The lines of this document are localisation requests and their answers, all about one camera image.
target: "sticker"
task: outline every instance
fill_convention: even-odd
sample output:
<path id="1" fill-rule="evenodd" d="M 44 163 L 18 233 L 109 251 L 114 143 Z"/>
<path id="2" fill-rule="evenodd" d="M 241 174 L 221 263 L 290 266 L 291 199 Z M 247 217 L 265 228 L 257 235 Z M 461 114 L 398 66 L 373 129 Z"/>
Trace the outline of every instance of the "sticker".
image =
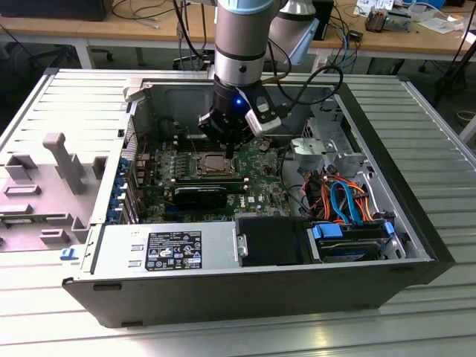
<path id="1" fill-rule="evenodd" d="M 4 219 L 3 223 L 6 225 L 18 225 L 25 223 L 32 223 L 31 219 Z"/>
<path id="2" fill-rule="evenodd" d="M 202 232 L 149 234 L 145 266 L 148 271 L 201 269 Z"/>

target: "side panel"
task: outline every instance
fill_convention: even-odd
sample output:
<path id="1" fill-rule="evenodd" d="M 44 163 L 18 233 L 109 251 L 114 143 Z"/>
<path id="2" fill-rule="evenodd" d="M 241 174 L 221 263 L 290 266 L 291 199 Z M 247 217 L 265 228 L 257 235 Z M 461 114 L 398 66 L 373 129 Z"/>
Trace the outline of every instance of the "side panel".
<path id="1" fill-rule="evenodd" d="M 450 269 L 455 264 L 454 258 L 423 210 L 422 205 L 408 186 L 399 168 L 393 162 L 357 99 L 350 91 L 349 86 L 343 83 L 338 93 L 344 104 L 341 107 L 351 114 L 352 122 L 355 125 L 353 129 L 356 130 L 357 136 L 361 138 L 362 143 L 367 145 L 373 160 L 377 163 L 378 169 L 385 177 L 392 193 L 402 207 L 406 218 L 415 230 L 428 255 L 438 262 L 429 274 L 422 276 L 415 282 L 415 284 L 428 284 Z"/>
<path id="2" fill-rule="evenodd" d="M 106 327 L 376 309 L 433 263 L 207 277 L 63 281 Z"/>

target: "green circuit board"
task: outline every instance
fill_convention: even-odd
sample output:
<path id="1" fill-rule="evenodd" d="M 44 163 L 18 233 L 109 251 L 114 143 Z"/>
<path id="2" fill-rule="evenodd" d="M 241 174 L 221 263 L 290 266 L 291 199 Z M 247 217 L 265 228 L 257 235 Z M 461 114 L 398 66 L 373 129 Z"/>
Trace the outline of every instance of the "green circuit board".
<path id="1" fill-rule="evenodd" d="M 289 203 L 277 169 L 278 149 L 254 140 L 231 160 L 223 152 L 177 150 L 173 142 L 149 143 L 149 151 L 136 162 L 142 223 L 232 221 L 237 214 L 288 216 Z M 173 205 L 173 192 L 187 180 L 203 180 L 200 186 L 239 190 L 227 194 L 226 206 L 207 210 L 183 210 Z"/>

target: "paper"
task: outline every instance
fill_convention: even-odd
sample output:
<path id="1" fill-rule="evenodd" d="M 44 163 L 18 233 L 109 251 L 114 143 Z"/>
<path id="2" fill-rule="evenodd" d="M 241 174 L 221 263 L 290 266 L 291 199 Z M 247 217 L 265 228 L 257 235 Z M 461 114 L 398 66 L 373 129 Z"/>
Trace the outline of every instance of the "paper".
<path id="1" fill-rule="evenodd" d="M 453 27 L 448 28 L 446 26 L 448 21 L 443 19 L 438 19 L 434 17 L 433 19 L 425 20 L 424 22 L 418 22 L 418 25 L 422 25 L 425 28 L 429 28 L 430 30 L 436 31 L 438 33 L 448 33 L 453 31 Z"/>
<path id="2" fill-rule="evenodd" d="M 358 0 L 354 15 L 369 16 L 372 7 L 376 9 L 392 10 L 394 0 Z"/>

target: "robotic arm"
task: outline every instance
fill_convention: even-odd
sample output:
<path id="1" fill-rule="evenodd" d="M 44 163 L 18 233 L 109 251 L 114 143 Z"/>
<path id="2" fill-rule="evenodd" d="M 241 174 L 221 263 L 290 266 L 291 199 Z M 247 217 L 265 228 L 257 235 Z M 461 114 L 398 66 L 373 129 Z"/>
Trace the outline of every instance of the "robotic arm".
<path id="1" fill-rule="evenodd" d="M 260 80 L 268 39 L 282 44 L 295 64 L 306 54 L 318 20 L 312 0 L 214 2 L 218 16 L 213 105 L 199 118 L 199 128 L 231 158 L 255 136 L 279 127 L 289 113 L 285 105 L 271 101 Z"/>

